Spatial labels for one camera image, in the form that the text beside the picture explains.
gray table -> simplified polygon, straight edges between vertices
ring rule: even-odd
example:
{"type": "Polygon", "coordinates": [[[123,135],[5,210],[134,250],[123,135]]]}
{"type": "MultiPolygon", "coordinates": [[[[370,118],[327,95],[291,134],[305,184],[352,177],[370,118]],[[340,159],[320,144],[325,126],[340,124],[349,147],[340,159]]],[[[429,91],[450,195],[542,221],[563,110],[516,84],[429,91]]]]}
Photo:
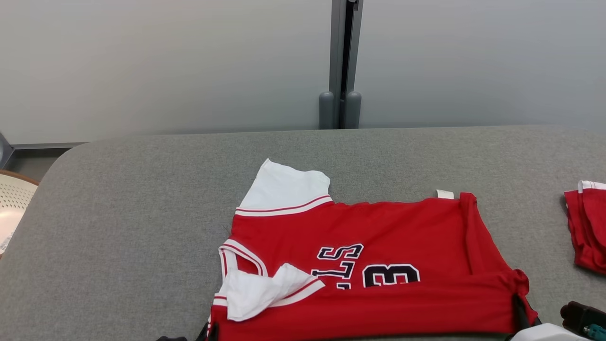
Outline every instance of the gray table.
{"type": "Polygon", "coordinates": [[[131,137],[49,170],[0,260],[1,340],[193,340],[221,275],[217,247],[266,158],[323,171],[336,201],[468,191],[528,299],[559,324],[569,300],[606,308],[573,266],[562,194],[606,181],[606,137],[551,126],[131,137]]]}

gray wall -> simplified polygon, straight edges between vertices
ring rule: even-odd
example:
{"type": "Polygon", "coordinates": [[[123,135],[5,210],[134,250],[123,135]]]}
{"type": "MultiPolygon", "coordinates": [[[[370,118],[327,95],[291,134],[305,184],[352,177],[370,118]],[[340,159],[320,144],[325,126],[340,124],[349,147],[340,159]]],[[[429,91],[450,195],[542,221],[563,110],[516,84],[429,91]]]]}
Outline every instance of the gray wall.
{"type": "Polygon", "coordinates": [[[326,0],[3,0],[11,144],[317,129],[326,0]]]}
{"type": "Polygon", "coordinates": [[[606,132],[606,1],[367,0],[360,127],[606,132]]]}

jersey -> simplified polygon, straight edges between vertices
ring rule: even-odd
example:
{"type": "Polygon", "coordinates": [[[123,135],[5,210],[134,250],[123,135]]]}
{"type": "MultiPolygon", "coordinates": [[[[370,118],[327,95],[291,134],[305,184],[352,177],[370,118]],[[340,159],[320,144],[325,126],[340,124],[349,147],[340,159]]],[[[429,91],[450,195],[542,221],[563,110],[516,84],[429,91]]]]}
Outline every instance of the jersey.
{"type": "Polygon", "coordinates": [[[219,248],[222,275],[272,277],[287,263],[310,278],[243,321],[227,318],[230,304],[254,294],[220,291],[210,317],[219,340],[513,333],[514,296],[534,322],[528,278],[503,260],[472,194],[345,204],[329,185],[322,172],[261,166],[219,248]]]}
{"type": "Polygon", "coordinates": [[[574,263],[606,274],[606,184],[581,180],[565,197],[574,263]]]}

folded red cloth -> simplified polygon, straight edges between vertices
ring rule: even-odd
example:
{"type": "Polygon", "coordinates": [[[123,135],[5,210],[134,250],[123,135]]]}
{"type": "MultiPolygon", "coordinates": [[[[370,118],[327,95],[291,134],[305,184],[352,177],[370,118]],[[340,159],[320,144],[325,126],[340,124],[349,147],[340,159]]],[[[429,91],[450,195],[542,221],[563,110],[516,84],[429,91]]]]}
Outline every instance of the folded red cloth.
{"type": "Polygon", "coordinates": [[[580,181],[577,191],[564,195],[574,263],[606,274],[606,184],[580,181]]]}

white robot part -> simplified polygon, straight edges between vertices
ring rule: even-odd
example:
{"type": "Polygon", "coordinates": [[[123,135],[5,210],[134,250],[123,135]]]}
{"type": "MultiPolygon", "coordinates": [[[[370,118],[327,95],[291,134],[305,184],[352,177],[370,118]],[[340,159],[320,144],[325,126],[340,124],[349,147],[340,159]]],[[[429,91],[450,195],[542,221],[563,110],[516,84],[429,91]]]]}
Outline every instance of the white robot part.
{"type": "Polygon", "coordinates": [[[560,326],[543,323],[519,331],[511,341],[589,341],[589,339],[567,331],[560,326]]]}

